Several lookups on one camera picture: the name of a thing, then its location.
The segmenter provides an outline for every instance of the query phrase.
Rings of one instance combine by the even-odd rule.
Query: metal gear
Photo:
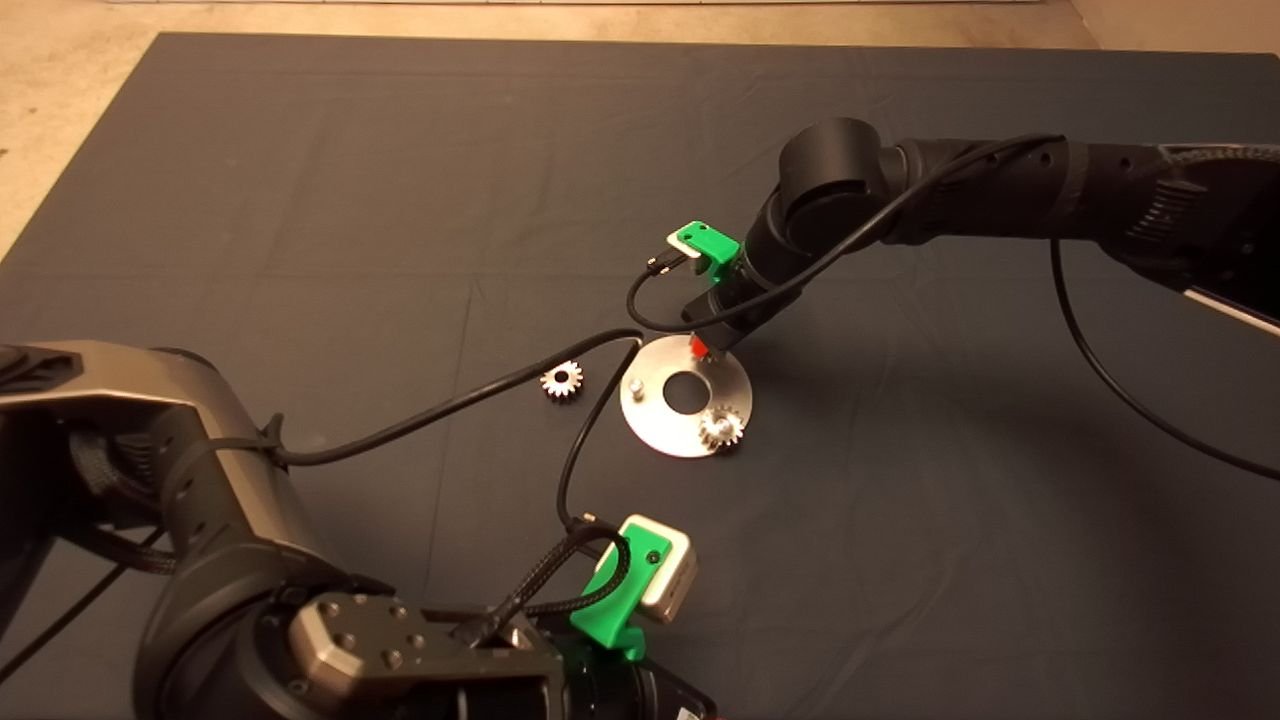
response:
[[[556,402],[568,402],[582,388],[582,366],[570,360],[543,373],[543,391]]]
[[[703,410],[698,423],[698,437],[707,450],[717,452],[737,445],[742,439],[742,416],[731,407],[719,405]]]

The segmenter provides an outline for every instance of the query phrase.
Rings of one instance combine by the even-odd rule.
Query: black cable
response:
[[[521,368],[520,370],[503,375],[502,378],[498,378],[470,392],[447,400],[436,405],[435,407],[424,410],[416,415],[406,418],[398,423],[388,425],[362,438],[353,439],[351,442],[330,447],[326,450],[316,450],[312,452],[292,452],[289,450],[285,450],[284,447],[279,447],[273,451],[273,456],[279,462],[294,466],[324,465],[328,462],[335,462],[338,460],[346,460],[348,457],[360,455],[362,452],[369,452],[370,450],[374,450],[376,447],[381,447],[415,430],[420,430],[426,425],[430,425],[431,423],[439,420],[440,418],[452,415],[458,410],[470,407],[476,402],[480,402],[481,400],[486,400],[498,393],[506,392],[513,387],[521,386],[534,378],[538,378],[539,375],[545,373],[548,368],[554,368],[556,365],[559,365],[566,360],[572,360],[582,355],[584,352],[599,347],[607,342],[613,342],[617,340],[639,341],[643,338],[644,333],[631,328],[617,328],[612,331],[604,331],[602,333],[593,334],[586,340],[575,342],[573,345],[570,345],[568,347],[559,350],[558,352],[554,352],[553,355],[549,355],[548,357],[544,357],[543,360],[539,360],[532,365]],[[268,424],[266,433],[270,439],[276,442],[279,441],[282,421],[283,418],[280,415],[276,415]]]
[[[616,591],[622,582],[626,579],[627,571],[631,570],[631,546],[627,539],[618,534],[613,528],[604,525],[603,523],[579,523],[568,534],[561,538],[556,546],[541,557],[525,575],[525,579],[516,585],[497,607],[489,612],[467,620],[460,624],[452,630],[452,635],[460,642],[466,643],[470,647],[477,647],[484,644],[486,641],[500,632],[512,618],[516,616],[525,605],[552,579],[564,562],[577,552],[577,548],[598,539],[612,539],[614,546],[618,548],[618,562],[613,569],[613,574],[609,577],[608,582],[600,585],[596,591],[590,594],[582,596],[581,598],[575,598],[571,601],[561,601],[545,603],[541,606],[535,606],[539,614],[550,614],[564,611],[564,607],[573,605],[573,610],[580,610],[581,607],[588,607],[594,605],[605,597],[608,597],[613,591]]]
[[[64,521],[58,534],[104,560],[154,575],[173,575],[178,559],[172,552],[133,542],[82,519]]]
[[[573,438],[573,445],[570,446],[568,455],[564,457],[564,465],[561,468],[559,487],[556,489],[556,514],[559,516],[561,524],[564,525],[564,532],[572,532],[575,524],[580,523],[568,511],[568,483],[573,477],[573,465],[577,464],[577,456],[582,452],[582,446],[586,445],[586,436],[591,433],[591,428],[595,427],[595,420],[604,411],[604,406],[613,398],[613,393],[618,389],[622,377],[626,375],[627,368],[631,366],[631,361],[635,360],[637,352],[640,352],[639,340],[627,350],[626,356],[618,363],[618,369],[613,372],[613,377],[609,378],[604,389],[600,391],[600,397],[595,400],[595,405],[588,413],[586,420],[582,421],[582,429],[577,432],[577,437]],[[590,551],[585,544],[582,550]]]
[[[631,283],[631,287],[627,290],[627,314],[631,315],[631,319],[635,320],[636,323],[652,331],[663,333],[692,332],[699,328],[705,328],[709,325],[714,325],[717,323],[722,323],[731,318],[736,318],[742,313],[773,302],[774,300],[800,288],[801,286],[815,278],[819,273],[822,273],[832,264],[835,264],[836,260],[840,260],[841,256],[847,255],[849,252],[856,252],[874,243],[877,238],[872,236],[872,231],[877,229],[881,224],[892,218],[893,214],[897,213],[900,209],[902,209],[904,205],[911,202],[918,196],[933,190],[936,184],[938,184],[951,174],[963,170],[974,163],[978,163],[979,160],[984,160],[987,158],[991,158],[1000,152],[1005,152],[1007,150],[1014,150],[1023,146],[1037,146],[1037,145],[1043,145],[1046,142],[1056,142],[1060,140],[1062,140],[1061,135],[1024,135],[1010,140],[988,142],[982,147],[977,147],[974,150],[970,150],[969,152],[965,152],[964,155],[960,155],[959,158],[938,167],[936,170],[922,178],[920,182],[911,186],[893,200],[888,201],[884,205],[884,208],[882,208],[878,213],[872,215],[870,219],[868,219],[858,229],[846,236],[845,240],[836,243],[836,246],[832,247],[826,255],[820,256],[817,261],[814,261],[813,265],[809,265],[799,274],[796,274],[794,278],[764,292],[763,295],[758,295],[745,302],[739,302],[732,307],[727,307],[724,310],[721,310],[719,313],[716,313],[714,315],[703,318],[700,320],[694,320],[691,323],[658,323],[640,314],[640,311],[636,309],[636,295],[639,295],[640,292],[640,286],[643,286],[645,281],[648,281],[649,278],[659,275],[666,270],[671,269],[671,266],[673,266],[669,264],[653,263],[645,269],[644,273],[640,274],[640,277],[637,277]]]
[[[1053,272],[1053,290],[1057,292],[1057,305],[1062,310],[1062,319],[1066,320],[1066,329],[1071,332],[1071,340],[1075,341],[1075,347],[1080,351],[1080,355],[1084,356],[1084,361],[1089,364],[1089,368],[1093,369],[1093,373],[1098,375],[1098,378],[1103,382],[1103,384],[1111,388],[1111,392],[1114,392],[1116,397],[1123,400],[1124,404],[1132,407],[1134,413],[1142,415],[1144,420],[1147,420],[1152,425],[1156,425],[1157,428],[1164,430],[1165,434],[1176,439],[1178,442],[1190,448],[1198,450],[1204,455],[1208,455],[1210,457],[1221,460],[1228,465],[1239,468],[1240,470],[1256,473],[1258,475],[1262,475],[1263,478],[1271,478],[1272,480],[1280,480],[1280,470],[1231,455],[1225,450],[1215,447],[1202,439],[1194,438],[1187,434],[1187,432],[1181,430],[1176,425],[1169,423],[1167,420],[1157,415],[1155,411],[1152,411],[1146,405],[1139,402],[1138,398],[1129,395],[1129,391],[1121,387],[1120,383],[1111,377],[1111,373],[1108,373],[1107,369],[1102,366],[1102,361],[1098,360],[1097,355],[1093,354],[1093,348],[1089,346],[1088,341],[1084,340],[1084,333],[1080,331],[1080,324],[1075,320],[1075,311],[1071,310],[1071,299],[1066,293],[1066,281],[1062,278],[1061,242],[1059,242],[1056,238],[1051,240],[1048,245],[1048,252],[1050,252],[1048,255],[1050,265]]]
[[[146,538],[142,539],[140,544],[151,547],[155,544],[160,536],[164,534],[164,529],[156,528]],[[102,575],[92,588],[88,589],[79,600],[77,600],[70,607],[67,609],[56,620],[54,620],[44,632],[41,632],[33,641],[27,643],[26,647],[18,651],[8,662],[0,667],[0,685],[5,683],[14,673],[17,673],[23,665],[27,664],[37,652],[40,652],[50,641],[58,637],[67,625],[70,625],[84,610],[93,603],[108,588],[111,587],[115,580],[128,570],[125,565],[116,565],[110,573]]]

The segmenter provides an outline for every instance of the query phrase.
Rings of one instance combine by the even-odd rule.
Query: green 3d-printed bracket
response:
[[[713,283],[724,277],[728,264],[742,247],[732,237],[719,232],[701,220],[694,220],[672,233],[672,238],[698,251],[698,270],[707,272]]]
[[[645,642],[644,630],[628,624],[631,614],[635,612],[649,582],[658,573],[662,561],[671,552],[671,541],[652,533],[644,528],[631,525],[623,530],[622,537],[627,538],[631,547],[631,569],[627,577],[618,585],[618,589],[608,597],[590,607],[584,607],[568,616],[575,628],[582,630],[595,642],[611,650],[620,650],[622,655],[635,662],[644,659]],[[582,594],[594,592],[613,577],[613,569],[618,565],[618,551],[609,548],[604,556],[604,562],[586,583]]]

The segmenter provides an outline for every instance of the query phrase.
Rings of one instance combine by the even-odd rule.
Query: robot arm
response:
[[[934,169],[984,145],[908,140],[882,146],[860,120],[796,135],[780,182],[742,250],[689,302],[696,323],[786,283]],[[989,155],[909,201],[874,238],[942,234],[1088,240],[1138,274],[1258,324],[1280,322],[1280,149],[1092,145],[1065,138]],[[726,350],[795,301],[800,288],[698,329]]]
[[[110,452],[73,448],[78,432]],[[413,607],[346,571],[268,446],[195,355],[0,346],[0,632],[68,518],[156,525],[174,568],[134,667],[142,719],[714,716],[662,667],[556,616],[517,614],[477,646],[456,638],[485,609]],[[125,477],[132,489],[109,492]]]

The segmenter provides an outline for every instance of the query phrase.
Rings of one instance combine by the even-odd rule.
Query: red part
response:
[[[694,354],[694,357],[698,357],[699,360],[707,357],[707,354],[712,351],[712,348],[707,347],[707,343],[699,340],[695,334],[689,336],[689,350]]]

